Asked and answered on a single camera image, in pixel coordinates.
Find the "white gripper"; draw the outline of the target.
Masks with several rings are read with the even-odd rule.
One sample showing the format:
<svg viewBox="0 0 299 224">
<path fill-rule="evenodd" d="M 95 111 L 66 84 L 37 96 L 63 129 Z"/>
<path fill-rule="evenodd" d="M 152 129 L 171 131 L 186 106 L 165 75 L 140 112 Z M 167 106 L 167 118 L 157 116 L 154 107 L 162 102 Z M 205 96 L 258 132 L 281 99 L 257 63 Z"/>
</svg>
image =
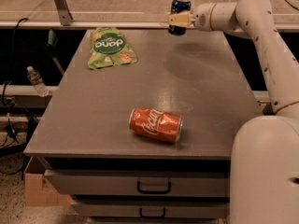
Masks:
<svg viewBox="0 0 299 224">
<path fill-rule="evenodd" d="M 193 14 L 190 11 L 182 11 L 168 16 L 167 22 L 169 25 L 188 28 L 192 24 L 199 31 L 211 31 L 211 12 L 213 4 L 205 3 L 196 7 Z"/>
</svg>

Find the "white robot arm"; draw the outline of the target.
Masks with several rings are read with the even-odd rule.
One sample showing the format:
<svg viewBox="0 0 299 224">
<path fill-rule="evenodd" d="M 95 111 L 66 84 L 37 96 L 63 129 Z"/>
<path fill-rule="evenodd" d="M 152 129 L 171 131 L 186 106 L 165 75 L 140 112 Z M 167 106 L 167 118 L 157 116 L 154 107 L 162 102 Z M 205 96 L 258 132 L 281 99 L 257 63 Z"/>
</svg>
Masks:
<svg viewBox="0 0 299 224">
<path fill-rule="evenodd" d="M 268 102 L 235 136 L 229 223 L 299 224 L 299 62 L 278 32 L 270 0 L 205 3 L 167 22 L 252 40 Z"/>
</svg>

